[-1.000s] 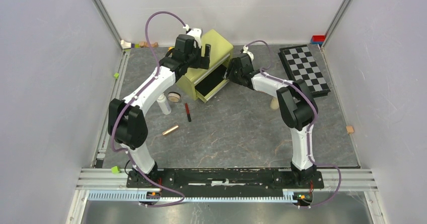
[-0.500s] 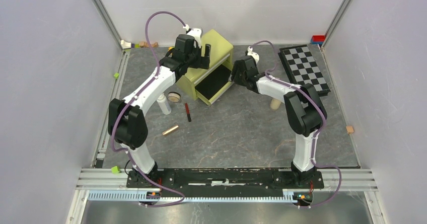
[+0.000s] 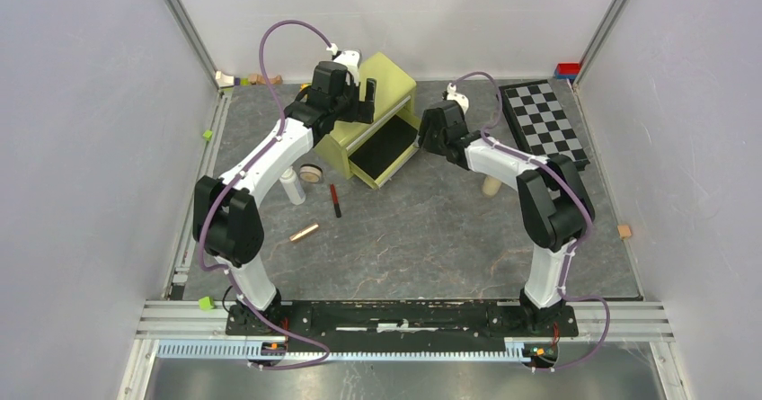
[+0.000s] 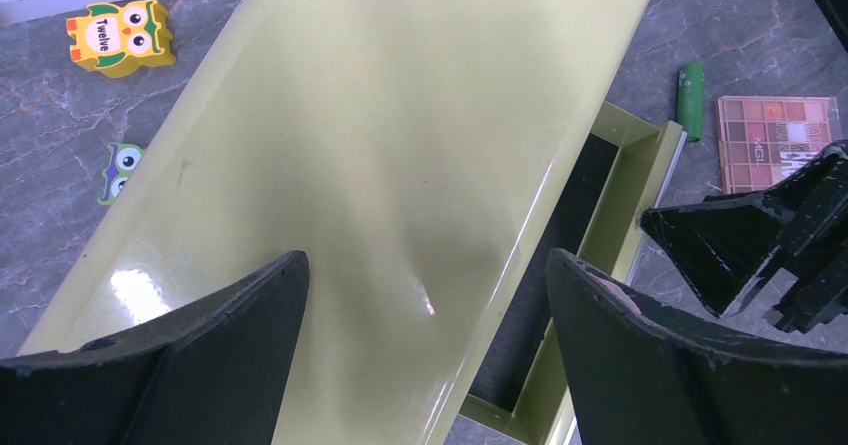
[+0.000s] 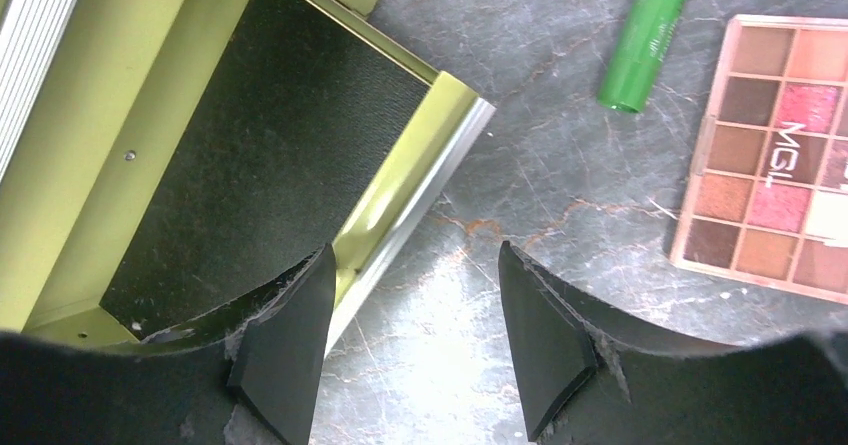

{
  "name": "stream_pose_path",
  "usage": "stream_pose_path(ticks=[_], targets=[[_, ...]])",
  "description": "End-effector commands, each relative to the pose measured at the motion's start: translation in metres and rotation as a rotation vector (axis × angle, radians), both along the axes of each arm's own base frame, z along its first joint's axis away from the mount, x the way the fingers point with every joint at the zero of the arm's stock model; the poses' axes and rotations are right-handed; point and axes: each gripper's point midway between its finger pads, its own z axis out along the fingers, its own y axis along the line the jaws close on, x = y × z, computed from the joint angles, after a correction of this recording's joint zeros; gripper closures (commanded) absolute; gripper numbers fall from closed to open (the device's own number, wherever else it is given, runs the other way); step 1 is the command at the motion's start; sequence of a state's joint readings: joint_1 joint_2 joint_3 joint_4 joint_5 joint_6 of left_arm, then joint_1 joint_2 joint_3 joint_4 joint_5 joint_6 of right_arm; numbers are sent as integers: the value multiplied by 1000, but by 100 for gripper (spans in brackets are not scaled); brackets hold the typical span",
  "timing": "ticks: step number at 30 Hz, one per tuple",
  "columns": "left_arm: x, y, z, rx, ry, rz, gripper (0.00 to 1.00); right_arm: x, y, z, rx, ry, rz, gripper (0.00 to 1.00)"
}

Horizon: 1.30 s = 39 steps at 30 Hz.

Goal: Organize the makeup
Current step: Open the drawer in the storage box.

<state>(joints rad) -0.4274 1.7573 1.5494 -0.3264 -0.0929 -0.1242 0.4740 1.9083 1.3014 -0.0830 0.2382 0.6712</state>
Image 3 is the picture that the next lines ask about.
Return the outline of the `green metal drawer box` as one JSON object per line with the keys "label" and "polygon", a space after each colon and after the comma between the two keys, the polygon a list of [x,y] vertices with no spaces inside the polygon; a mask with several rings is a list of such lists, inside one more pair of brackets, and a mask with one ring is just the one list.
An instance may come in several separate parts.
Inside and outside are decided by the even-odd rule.
{"label": "green metal drawer box", "polygon": [[357,177],[379,189],[417,151],[414,139],[421,125],[414,107],[417,83],[382,52],[366,59],[359,73],[364,81],[376,81],[373,121],[338,121],[315,152],[344,178]]}

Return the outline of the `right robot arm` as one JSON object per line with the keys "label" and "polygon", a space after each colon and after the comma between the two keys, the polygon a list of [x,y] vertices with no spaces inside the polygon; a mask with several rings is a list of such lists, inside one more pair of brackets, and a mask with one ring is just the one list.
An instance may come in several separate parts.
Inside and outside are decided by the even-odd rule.
{"label": "right robot arm", "polygon": [[545,333],[562,314],[569,266],[594,218],[573,161],[564,155],[532,156],[469,130],[455,100],[424,111],[417,144],[517,192],[523,225],[534,244],[529,277],[519,293],[518,320],[526,333]]}

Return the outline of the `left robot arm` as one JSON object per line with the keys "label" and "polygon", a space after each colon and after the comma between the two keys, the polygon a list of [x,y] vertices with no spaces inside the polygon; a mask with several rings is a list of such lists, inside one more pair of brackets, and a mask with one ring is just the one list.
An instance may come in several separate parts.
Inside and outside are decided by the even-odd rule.
{"label": "left robot arm", "polygon": [[247,321],[260,334],[282,323],[279,291],[259,256],[264,228],[259,207],[281,175],[328,136],[336,122],[370,124],[377,80],[352,74],[349,66],[321,61],[312,83],[280,111],[273,131],[242,161],[218,178],[202,176],[193,194],[193,237],[199,258],[216,258],[248,307]]}

